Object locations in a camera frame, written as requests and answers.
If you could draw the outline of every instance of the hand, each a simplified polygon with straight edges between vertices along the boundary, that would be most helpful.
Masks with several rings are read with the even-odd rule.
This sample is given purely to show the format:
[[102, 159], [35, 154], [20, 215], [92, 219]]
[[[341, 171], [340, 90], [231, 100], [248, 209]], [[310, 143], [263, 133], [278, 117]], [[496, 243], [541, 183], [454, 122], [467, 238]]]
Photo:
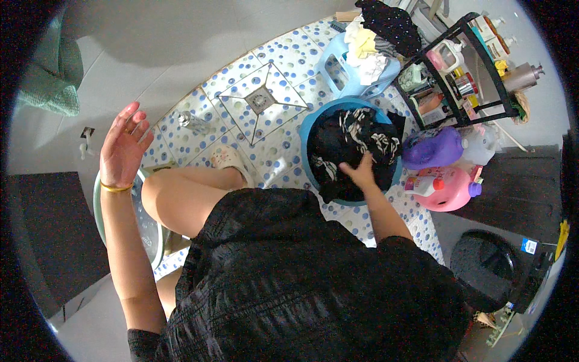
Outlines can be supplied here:
[[[153, 142], [146, 113], [138, 111], [139, 102], [129, 104], [112, 123], [101, 150], [101, 182], [125, 188], [135, 180], [143, 153]], [[143, 141], [141, 137], [147, 132]]]
[[353, 169], [346, 162], [342, 162], [338, 167], [350, 176], [352, 181], [364, 192], [372, 187], [376, 187], [376, 181], [374, 181], [374, 173], [372, 172], [372, 154], [368, 151], [364, 153], [362, 161], [357, 169]]

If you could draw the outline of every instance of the purple bottle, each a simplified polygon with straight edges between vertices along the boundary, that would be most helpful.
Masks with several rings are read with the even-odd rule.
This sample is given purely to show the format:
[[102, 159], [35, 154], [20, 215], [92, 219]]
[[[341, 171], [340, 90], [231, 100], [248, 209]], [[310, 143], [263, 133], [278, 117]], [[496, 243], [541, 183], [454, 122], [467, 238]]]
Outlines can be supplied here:
[[467, 147], [454, 127], [421, 131], [402, 144], [402, 162], [409, 170], [444, 167], [458, 161]]

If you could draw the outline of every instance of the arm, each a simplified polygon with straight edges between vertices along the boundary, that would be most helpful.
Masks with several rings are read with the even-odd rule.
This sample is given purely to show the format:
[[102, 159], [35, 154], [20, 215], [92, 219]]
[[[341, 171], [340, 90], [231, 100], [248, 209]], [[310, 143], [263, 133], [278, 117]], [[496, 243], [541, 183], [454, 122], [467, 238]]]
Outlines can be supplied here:
[[[135, 113], [138, 107], [133, 102], [119, 113], [102, 147], [101, 182], [109, 187], [122, 189], [133, 183], [141, 156], [153, 140], [145, 113]], [[101, 188], [101, 207], [111, 276], [127, 328], [160, 333], [166, 318], [137, 228], [130, 188], [120, 192]]]
[[340, 169], [350, 176], [364, 193], [368, 204], [376, 244], [389, 236], [402, 236], [412, 240], [412, 235], [404, 221], [400, 218], [390, 202], [376, 185], [372, 172], [372, 155], [366, 152], [357, 169], [352, 169], [347, 163], [341, 163]]

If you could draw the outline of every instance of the pink bottle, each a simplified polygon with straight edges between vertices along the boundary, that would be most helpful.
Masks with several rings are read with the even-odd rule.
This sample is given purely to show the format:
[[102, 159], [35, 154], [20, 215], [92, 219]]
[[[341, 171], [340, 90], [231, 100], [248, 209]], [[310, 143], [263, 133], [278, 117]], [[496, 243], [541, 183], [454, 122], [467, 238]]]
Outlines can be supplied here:
[[431, 211], [460, 209], [471, 198], [481, 194], [481, 185], [474, 182], [478, 178], [476, 172], [469, 175], [458, 167], [431, 167], [420, 170], [418, 176], [431, 176], [444, 180], [444, 188], [434, 191], [432, 195], [428, 197], [414, 195], [416, 201]]

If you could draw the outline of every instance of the dark cabinet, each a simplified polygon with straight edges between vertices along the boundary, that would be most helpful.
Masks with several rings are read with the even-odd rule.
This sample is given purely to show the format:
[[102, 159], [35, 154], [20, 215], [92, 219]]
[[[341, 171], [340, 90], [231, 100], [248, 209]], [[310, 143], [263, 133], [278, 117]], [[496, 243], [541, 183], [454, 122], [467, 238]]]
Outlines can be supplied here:
[[542, 243], [557, 244], [562, 220], [561, 152], [539, 146], [534, 152], [507, 149], [483, 168], [481, 195], [451, 213]]
[[13, 175], [14, 247], [45, 317], [109, 273], [77, 173]]

